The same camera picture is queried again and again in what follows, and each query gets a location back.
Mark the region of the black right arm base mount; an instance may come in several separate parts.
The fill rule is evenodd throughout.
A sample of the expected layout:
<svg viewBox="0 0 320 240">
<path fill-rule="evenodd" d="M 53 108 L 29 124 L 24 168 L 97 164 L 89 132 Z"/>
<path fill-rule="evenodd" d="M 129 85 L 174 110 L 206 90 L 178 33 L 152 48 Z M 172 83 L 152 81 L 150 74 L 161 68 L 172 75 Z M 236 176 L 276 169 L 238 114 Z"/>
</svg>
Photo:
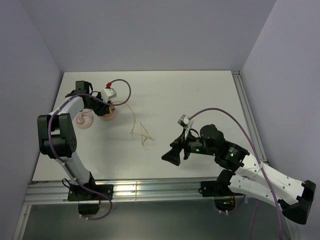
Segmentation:
<svg viewBox="0 0 320 240">
<path fill-rule="evenodd" d="M 215 180 L 201 181 L 198 192 L 204 198 L 212 197 L 219 214 L 228 215 L 236 212 L 246 202 L 246 196 L 232 192 L 227 186 Z"/>
</svg>

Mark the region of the yellow plug adapter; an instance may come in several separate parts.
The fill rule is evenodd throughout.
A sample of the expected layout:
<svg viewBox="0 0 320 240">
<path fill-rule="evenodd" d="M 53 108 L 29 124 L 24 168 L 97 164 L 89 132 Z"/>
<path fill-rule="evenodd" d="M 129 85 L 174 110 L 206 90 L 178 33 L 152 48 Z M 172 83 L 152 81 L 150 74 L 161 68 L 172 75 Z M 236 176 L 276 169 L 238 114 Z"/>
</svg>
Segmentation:
<svg viewBox="0 0 320 240">
<path fill-rule="evenodd" d="M 108 110 L 109 110 L 109 112 L 105 114 L 106 117 L 114 115 L 116 108 L 114 106 L 109 106 Z"/>
</svg>

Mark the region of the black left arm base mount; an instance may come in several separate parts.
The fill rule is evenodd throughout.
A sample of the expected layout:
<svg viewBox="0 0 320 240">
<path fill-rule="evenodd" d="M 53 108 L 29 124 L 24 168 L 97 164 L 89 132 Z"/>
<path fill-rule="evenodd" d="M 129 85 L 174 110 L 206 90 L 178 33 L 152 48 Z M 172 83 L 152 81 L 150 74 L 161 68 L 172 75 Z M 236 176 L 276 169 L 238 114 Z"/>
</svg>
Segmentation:
<svg viewBox="0 0 320 240">
<path fill-rule="evenodd" d="M 112 184 L 98 184 L 93 190 L 106 195 L 110 199 L 113 197 L 114 186 Z M 96 193 L 92 193 L 80 187 L 79 185 L 71 185 L 67 196 L 68 202 L 78 202 L 78 213 L 84 216 L 93 216 L 100 209 L 101 200 L 105 200 Z"/>
</svg>

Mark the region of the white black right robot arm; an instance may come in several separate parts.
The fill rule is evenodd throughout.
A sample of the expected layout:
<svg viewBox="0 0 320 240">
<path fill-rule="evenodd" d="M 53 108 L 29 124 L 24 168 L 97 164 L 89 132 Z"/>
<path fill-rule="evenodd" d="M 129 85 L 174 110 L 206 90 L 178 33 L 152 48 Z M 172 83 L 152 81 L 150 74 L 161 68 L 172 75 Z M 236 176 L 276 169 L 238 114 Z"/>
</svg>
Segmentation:
<svg viewBox="0 0 320 240">
<path fill-rule="evenodd" d="M 180 153 L 183 153 L 184 160 L 190 154 L 212 156 L 223 168 L 216 180 L 200 184 L 203 197 L 246 195 L 279 207 L 287 219 L 297 224 L 307 223 L 316 184 L 291 178 L 258 162 L 248 150 L 225 140 L 215 125 L 203 126 L 197 136 L 183 130 L 170 147 L 161 158 L 175 166 L 180 165 Z"/>
</svg>

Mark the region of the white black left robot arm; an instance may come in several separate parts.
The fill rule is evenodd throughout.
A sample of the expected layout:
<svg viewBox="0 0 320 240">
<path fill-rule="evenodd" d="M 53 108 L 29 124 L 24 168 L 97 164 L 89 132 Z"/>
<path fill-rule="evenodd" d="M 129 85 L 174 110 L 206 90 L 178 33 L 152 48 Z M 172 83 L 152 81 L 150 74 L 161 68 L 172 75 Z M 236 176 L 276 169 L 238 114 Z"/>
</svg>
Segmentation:
<svg viewBox="0 0 320 240">
<path fill-rule="evenodd" d="M 83 109 L 94 111 L 97 116 L 111 112 L 111 99 L 117 96 L 111 85 L 91 97 L 92 84 L 76 81 L 75 89 L 65 96 L 65 102 L 55 111 L 37 118 L 39 149 L 43 155 L 58 162 L 70 177 L 71 185 L 81 185 L 79 194 L 86 200 L 96 197 L 98 188 L 89 170 L 81 162 L 76 149 L 77 138 L 73 119 Z"/>
</svg>

